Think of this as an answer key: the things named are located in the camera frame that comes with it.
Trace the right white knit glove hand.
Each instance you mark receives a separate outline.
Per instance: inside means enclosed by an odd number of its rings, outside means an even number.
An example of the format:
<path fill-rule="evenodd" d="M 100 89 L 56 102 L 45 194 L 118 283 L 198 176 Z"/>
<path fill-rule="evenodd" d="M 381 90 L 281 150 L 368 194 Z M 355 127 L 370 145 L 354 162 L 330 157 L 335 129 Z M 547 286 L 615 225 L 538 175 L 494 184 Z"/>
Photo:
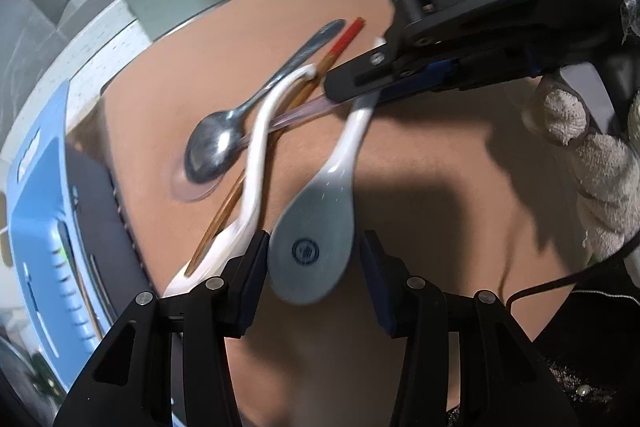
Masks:
<path fill-rule="evenodd" d="M 559 147 L 576 190 L 584 246 L 594 262 L 611 258 L 639 233 L 639 100 L 632 101 L 625 138 L 590 127 L 585 101 L 565 83 L 541 78 L 525 103 L 530 132 Z"/>

